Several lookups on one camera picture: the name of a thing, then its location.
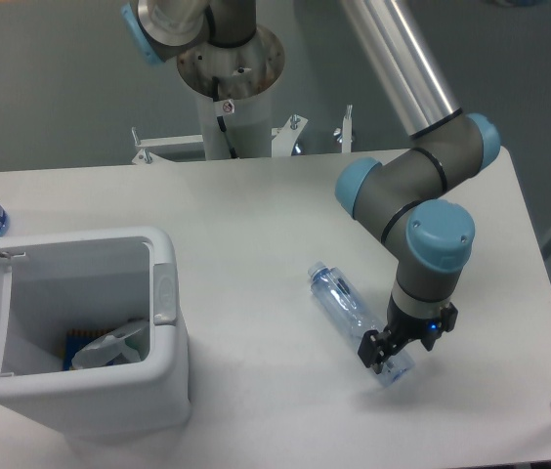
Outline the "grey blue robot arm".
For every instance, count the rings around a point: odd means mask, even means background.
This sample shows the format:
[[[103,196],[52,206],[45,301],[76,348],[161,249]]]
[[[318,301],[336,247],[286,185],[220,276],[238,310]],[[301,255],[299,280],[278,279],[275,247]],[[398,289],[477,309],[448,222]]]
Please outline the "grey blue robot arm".
[[[375,320],[317,269],[314,290],[352,338],[362,364],[388,378],[407,368],[405,348],[432,349],[458,317],[452,296],[472,252],[475,224],[446,195],[497,158],[500,137],[466,113],[447,87],[403,1],[345,1],[342,11],[409,144],[387,162],[347,165],[335,197],[395,259],[387,317]],[[281,78],[284,50],[252,1],[126,1],[121,18],[143,59],[174,63],[198,102],[209,160],[275,154],[271,115],[261,109]]]

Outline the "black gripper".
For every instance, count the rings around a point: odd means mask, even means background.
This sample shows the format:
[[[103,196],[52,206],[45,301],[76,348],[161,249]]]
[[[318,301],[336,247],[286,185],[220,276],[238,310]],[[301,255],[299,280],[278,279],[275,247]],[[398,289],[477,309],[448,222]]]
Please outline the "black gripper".
[[[390,297],[385,331],[369,329],[361,338],[358,356],[363,365],[375,373],[382,373],[385,368],[402,369],[403,360],[398,353],[401,348],[415,341],[420,341],[431,352],[436,341],[444,333],[452,332],[457,322],[458,310],[451,302],[441,306],[439,313],[432,320],[414,318]]]

